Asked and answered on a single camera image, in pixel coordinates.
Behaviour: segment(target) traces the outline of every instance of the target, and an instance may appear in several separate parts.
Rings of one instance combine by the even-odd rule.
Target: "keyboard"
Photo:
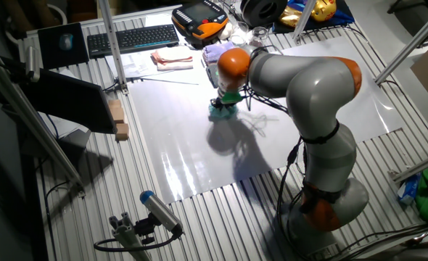
[[[156,25],[116,32],[121,54],[145,51],[178,44],[173,25]],[[106,33],[87,37],[90,59],[112,55]]]

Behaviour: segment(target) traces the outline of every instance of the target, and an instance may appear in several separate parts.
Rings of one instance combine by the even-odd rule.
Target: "metal grating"
[[[171,8],[125,14],[115,19],[118,30],[144,26],[146,15],[169,12]],[[99,20],[82,23],[83,34],[106,33]],[[357,24],[351,28],[361,30]],[[353,30],[334,28],[311,33],[301,44],[344,36],[358,50],[375,77],[384,62],[364,37]],[[266,44],[280,49],[293,47],[290,35],[270,35]],[[20,41],[20,56],[27,46],[40,49],[36,32]],[[78,78],[101,85],[112,85],[112,78],[104,59],[68,67]],[[358,145],[358,158],[352,176],[368,189],[369,205],[353,222],[335,231],[342,245],[351,244],[373,232],[391,231],[420,223],[415,207],[402,208],[396,199],[397,188],[388,177],[388,170],[404,171],[428,157],[428,130],[400,89],[384,83],[382,89],[406,122],[402,130],[364,141]],[[86,196],[80,198],[74,188],[58,189],[48,198],[53,231],[49,233],[44,202],[41,202],[49,259],[55,260],[52,241],[58,260],[132,260],[127,253],[104,253],[93,249],[98,240],[112,238],[108,217],[128,212],[133,221],[147,217],[146,208],[139,202],[144,190],[159,191],[157,179],[144,138],[140,136],[138,115],[131,98],[121,92],[110,95],[120,99],[131,129],[126,142],[116,142],[113,135],[92,133],[78,169],[83,176]],[[297,260],[285,238],[275,234],[272,220],[275,215],[277,191],[283,170],[255,176],[244,181],[214,189],[169,207],[184,224],[186,235],[161,249],[149,251],[153,260]],[[37,173],[38,192],[43,194],[65,180],[53,162],[46,162]],[[284,200],[289,201],[300,187],[302,175],[296,166],[287,179]],[[158,242],[169,238],[163,228],[155,233]]]

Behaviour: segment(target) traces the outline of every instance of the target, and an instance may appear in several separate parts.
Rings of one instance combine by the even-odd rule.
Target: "clear plastic cup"
[[[235,46],[244,46],[248,42],[248,25],[245,22],[237,22],[234,25],[232,34],[230,36],[230,41]]]
[[[251,39],[249,45],[261,47],[264,46],[263,41],[269,37],[269,30],[263,27],[256,27],[251,31]]]

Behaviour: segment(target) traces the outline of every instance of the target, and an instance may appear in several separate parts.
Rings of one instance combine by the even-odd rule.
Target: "plastic sheet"
[[[336,56],[355,60],[363,73],[356,98],[337,114],[357,142],[403,126],[398,112],[375,85],[362,58],[345,38],[287,49],[297,56]],[[209,118],[217,96],[206,75],[198,86],[160,81],[129,84],[162,200],[168,204],[210,189],[283,167],[299,133],[285,113],[252,101],[239,103],[236,117]],[[284,99],[278,99],[286,105]]]

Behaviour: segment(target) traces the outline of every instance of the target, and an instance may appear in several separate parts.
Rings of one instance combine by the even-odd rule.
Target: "monitor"
[[[11,72],[25,74],[25,63],[3,58]],[[40,69],[36,83],[20,83],[20,87],[33,107],[86,126],[97,133],[116,133],[115,122],[100,86]]]

